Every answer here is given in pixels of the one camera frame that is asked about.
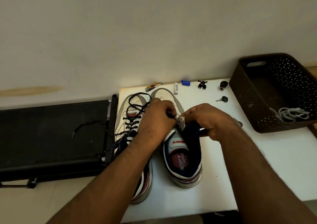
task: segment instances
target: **wall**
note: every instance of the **wall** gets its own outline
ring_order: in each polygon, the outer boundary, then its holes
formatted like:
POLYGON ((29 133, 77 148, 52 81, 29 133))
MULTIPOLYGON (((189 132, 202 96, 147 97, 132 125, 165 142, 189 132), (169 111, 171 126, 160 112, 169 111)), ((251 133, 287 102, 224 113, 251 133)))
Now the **wall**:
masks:
POLYGON ((316 16, 317 0, 0 0, 0 107, 227 77, 252 54, 315 62, 316 16), (54 91, 1 92, 22 87, 54 91))

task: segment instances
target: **brown plastic basket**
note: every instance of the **brown plastic basket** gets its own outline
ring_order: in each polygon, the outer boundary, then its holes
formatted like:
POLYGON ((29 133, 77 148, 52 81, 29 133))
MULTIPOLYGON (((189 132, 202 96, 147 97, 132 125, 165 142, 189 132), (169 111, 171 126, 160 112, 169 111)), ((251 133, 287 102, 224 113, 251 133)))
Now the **brown plastic basket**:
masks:
POLYGON ((297 129, 317 122, 317 81, 289 54, 240 58, 229 85, 259 133, 297 129), (261 65, 249 65, 255 62, 261 65), (282 107, 310 111, 309 119, 284 122, 271 110, 277 112, 282 107))

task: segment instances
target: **person's left hand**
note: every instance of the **person's left hand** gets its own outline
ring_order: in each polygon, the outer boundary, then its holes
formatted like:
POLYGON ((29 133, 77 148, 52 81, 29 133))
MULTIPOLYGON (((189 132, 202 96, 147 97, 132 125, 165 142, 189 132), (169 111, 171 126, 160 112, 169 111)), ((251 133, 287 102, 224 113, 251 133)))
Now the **person's left hand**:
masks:
POLYGON ((176 116, 176 109, 171 101, 154 98, 142 116, 138 136, 146 137, 154 145, 154 149, 176 125, 175 119, 166 115, 167 110, 176 116))

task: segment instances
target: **black treadmill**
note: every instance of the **black treadmill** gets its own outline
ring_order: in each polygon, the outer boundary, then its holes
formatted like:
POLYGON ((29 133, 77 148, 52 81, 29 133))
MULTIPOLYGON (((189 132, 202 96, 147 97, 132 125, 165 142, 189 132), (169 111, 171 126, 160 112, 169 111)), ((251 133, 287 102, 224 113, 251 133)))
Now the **black treadmill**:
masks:
POLYGON ((114 94, 111 101, 0 111, 0 187, 34 188, 39 182, 101 173, 113 161, 117 108, 114 94), (78 128, 72 138, 74 130, 87 122, 93 123, 78 128), (16 180, 29 181, 1 183, 16 180))

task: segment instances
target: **shoe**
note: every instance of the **shoe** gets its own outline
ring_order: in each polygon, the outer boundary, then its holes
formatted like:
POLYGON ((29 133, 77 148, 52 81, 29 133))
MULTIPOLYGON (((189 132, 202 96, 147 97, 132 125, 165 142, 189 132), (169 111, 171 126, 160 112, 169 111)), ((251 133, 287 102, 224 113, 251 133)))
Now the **shoe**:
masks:
MULTIPOLYGON (((149 104, 141 96, 146 93, 131 94, 123 101, 116 120, 115 126, 115 143, 113 146, 114 157, 116 158, 130 144, 133 138, 138 133, 138 127, 145 111, 149 104)), ((131 204, 142 202, 149 195, 153 184, 153 168, 152 158, 149 159, 137 188, 133 194, 131 204)))
MULTIPOLYGON (((153 98, 172 101, 177 115, 184 109, 177 98, 167 89, 152 92, 153 98)), ((199 141, 200 126, 196 121, 187 123, 184 130, 173 128, 161 144, 161 155, 172 181, 181 188, 192 188, 201 179, 202 162, 199 141)))

